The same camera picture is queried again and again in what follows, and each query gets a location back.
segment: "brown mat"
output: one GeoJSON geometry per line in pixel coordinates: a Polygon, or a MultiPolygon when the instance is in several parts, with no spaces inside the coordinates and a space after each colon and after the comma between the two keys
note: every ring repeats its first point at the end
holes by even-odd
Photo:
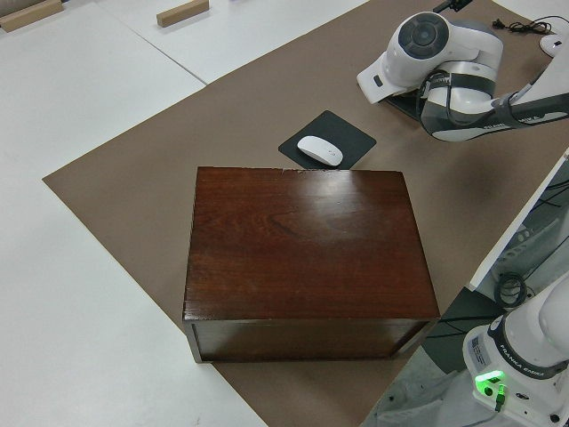
{"type": "MultiPolygon", "coordinates": [[[[355,169],[404,173],[444,312],[563,155],[567,125],[449,143],[430,138],[387,104],[368,104],[357,73],[379,56],[402,20],[433,6],[370,1],[208,85],[45,182],[180,325],[196,167],[296,168],[277,147],[329,109],[377,140],[355,169]]],[[[519,19],[490,2],[446,16],[519,19]]],[[[498,94],[521,88],[549,62],[539,36],[500,37],[505,50],[498,94]]],[[[188,363],[194,363],[189,350],[188,363]]],[[[216,367],[270,426],[345,427],[365,419],[402,364],[216,367]]]]}

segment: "black mouse pad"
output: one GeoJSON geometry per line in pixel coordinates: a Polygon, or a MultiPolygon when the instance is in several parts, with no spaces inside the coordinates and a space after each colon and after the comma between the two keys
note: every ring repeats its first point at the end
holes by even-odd
{"type": "Polygon", "coordinates": [[[305,169],[349,169],[375,145],[375,139],[331,111],[325,111],[280,145],[278,150],[305,169]],[[329,166],[308,157],[297,147],[305,136],[318,136],[340,149],[343,159],[329,166]]]}

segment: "gray circular cap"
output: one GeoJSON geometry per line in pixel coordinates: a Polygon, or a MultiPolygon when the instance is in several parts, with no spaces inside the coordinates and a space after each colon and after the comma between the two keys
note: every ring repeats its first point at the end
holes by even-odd
{"type": "Polygon", "coordinates": [[[401,27],[398,42],[412,58],[427,60],[445,48],[448,27],[436,13],[419,13],[401,27]]]}

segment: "green light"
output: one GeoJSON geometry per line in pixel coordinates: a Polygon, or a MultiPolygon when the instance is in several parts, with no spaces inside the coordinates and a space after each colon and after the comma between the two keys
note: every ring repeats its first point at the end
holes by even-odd
{"type": "Polygon", "coordinates": [[[493,378],[502,378],[504,373],[502,371],[492,371],[487,374],[478,375],[474,381],[477,383],[483,383],[484,381],[492,380],[493,378]]]}

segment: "dark brown wooden box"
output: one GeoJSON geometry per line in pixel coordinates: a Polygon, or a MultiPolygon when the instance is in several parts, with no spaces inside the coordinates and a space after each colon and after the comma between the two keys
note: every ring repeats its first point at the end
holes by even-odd
{"type": "Polygon", "coordinates": [[[384,358],[438,317],[401,173],[198,168],[197,362],[384,358]]]}

